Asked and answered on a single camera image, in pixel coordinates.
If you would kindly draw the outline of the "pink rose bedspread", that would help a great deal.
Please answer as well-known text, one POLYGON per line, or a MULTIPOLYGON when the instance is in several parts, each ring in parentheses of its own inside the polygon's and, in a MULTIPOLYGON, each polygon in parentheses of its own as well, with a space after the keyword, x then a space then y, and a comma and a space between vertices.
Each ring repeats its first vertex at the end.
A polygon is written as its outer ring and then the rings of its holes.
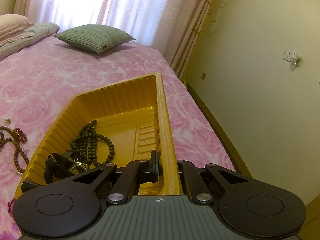
POLYGON ((209 122, 159 51, 128 42, 96 55, 50 36, 1 61, 1 124, 27 136, 31 161, 67 105, 80 94, 151 73, 162 75, 177 159, 197 167, 233 164, 209 122))

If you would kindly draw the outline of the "beige pillow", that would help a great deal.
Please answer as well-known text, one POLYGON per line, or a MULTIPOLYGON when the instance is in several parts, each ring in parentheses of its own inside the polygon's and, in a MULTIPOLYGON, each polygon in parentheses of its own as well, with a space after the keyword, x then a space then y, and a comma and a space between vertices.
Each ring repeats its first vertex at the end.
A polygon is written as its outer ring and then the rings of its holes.
POLYGON ((34 33, 28 30, 33 26, 34 24, 23 15, 1 15, 1 46, 22 38, 33 37, 34 33))

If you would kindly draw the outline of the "yellow wooden coat rack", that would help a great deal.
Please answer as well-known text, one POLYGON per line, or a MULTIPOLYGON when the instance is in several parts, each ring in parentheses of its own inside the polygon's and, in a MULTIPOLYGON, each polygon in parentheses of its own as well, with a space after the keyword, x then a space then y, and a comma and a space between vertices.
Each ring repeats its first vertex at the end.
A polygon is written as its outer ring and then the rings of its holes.
POLYGON ((195 14, 195 17, 192 19, 190 27, 187 30, 187 32, 189 32, 189 36, 185 42, 185 46, 180 58, 178 59, 177 68, 175 70, 177 77, 185 87, 187 87, 187 82, 184 76, 187 74, 189 61, 194 53, 202 30, 214 10, 216 0, 204 0, 201 3, 202 6, 200 7, 200 10, 195 14))

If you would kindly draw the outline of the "pink sheer curtain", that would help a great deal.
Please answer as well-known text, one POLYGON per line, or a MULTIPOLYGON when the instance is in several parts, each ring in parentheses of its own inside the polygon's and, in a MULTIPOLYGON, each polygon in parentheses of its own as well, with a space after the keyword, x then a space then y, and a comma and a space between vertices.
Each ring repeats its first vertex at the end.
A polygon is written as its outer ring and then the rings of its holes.
POLYGON ((159 50, 175 72, 202 1, 16 0, 14 13, 56 23, 61 30, 90 23, 121 29, 140 44, 159 50))

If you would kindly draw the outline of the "white wall socket with plug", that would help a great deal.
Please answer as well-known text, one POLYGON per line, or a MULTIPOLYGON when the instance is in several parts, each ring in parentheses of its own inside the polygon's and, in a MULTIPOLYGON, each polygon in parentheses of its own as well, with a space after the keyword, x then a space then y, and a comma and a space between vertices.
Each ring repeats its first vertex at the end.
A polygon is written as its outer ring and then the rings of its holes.
POLYGON ((302 57, 300 57, 296 51, 290 52, 288 50, 285 50, 283 59, 291 63, 295 67, 299 67, 302 62, 302 57))

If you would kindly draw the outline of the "striped folded quilt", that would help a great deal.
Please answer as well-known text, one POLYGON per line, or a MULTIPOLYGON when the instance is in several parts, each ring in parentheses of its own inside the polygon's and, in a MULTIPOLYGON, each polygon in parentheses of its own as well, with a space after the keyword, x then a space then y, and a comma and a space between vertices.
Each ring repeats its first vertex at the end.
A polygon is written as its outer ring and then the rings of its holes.
POLYGON ((55 23, 35 23, 26 30, 26 37, 19 38, 1 46, 1 60, 11 54, 20 51, 24 47, 31 46, 43 38, 56 34, 60 27, 55 23))

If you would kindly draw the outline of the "green plaid cushion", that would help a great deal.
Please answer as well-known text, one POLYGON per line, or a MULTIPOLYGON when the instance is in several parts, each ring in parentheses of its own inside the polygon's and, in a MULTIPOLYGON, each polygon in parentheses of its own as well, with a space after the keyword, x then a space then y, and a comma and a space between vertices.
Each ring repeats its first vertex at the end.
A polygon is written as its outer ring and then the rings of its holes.
POLYGON ((86 24, 67 29, 54 37, 74 48, 96 54, 135 40, 123 30, 100 24, 86 24))

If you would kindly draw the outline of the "yellow plastic tray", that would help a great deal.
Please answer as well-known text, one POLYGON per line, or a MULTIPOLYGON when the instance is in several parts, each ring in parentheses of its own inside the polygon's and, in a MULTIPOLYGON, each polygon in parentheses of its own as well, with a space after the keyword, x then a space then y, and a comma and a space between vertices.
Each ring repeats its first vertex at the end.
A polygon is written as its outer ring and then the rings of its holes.
POLYGON ((45 161, 64 154, 88 122, 114 144, 113 162, 124 167, 133 160, 159 154, 159 180, 140 187, 142 195, 180 195, 176 154, 162 75, 151 73, 76 96, 52 124, 31 158, 23 179, 44 184, 45 161))

